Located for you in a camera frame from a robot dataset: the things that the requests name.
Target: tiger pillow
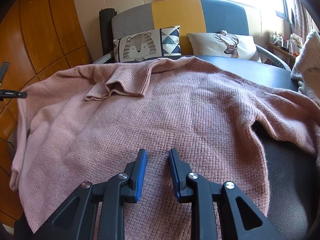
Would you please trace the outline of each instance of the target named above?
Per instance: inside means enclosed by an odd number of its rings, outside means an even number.
[[[180,25],[155,29],[113,40],[115,62],[142,61],[147,58],[181,55]]]

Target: silver screw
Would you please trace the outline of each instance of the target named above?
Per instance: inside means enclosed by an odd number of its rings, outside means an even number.
[[[119,179],[126,179],[127,177],[128,177],[128,174],[126,174],[124,172],[118,174]]]
[[[91,186],[91,183],[88,182],[88,181],[85,181],[85,182],[81,183],[81,187],[82,188],[89,188],[90,186]]]
[[[190,172],[190,173],[188,174],[188,177],[189,177],[190,179],[197,179],[197,178],[198,178],[198,174],[196,174],[195,172]]]
[[[233,189],[235,187],[235,184],[231,181],[226,182],[226,188]]]

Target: orange wooden wall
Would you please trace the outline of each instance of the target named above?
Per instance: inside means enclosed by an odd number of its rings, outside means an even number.
[[[0,64],[9,62],[2,89],[22,90],[77,65],[92,63],[73,0],[16,0],[0,23]],[[0,137],[17,124],[16,99],[0,102]],[[13,226],[22,213],[9,189],[11,159],[0,141],[0,222]]]

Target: black cable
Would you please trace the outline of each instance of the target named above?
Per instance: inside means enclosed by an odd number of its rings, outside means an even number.
[[[2,139],[1,137],[0,137],[0,140],[1,140],[1,141],[4,141],[5,143],[11,144],[11,146],[13,147],[13,154],[15,153],[16,148],[14,147],[14,145],[13,145],[11,142],[8,142],[8,141]]]

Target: pillow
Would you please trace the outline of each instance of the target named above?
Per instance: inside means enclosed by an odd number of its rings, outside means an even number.
[[[113,40],[115,61],[142,61],[151,57],[181,55],[180,25],[155,29]]]
[[[217,33],[187,33],[194,55],[212,55],[261,62],[252,36]]]

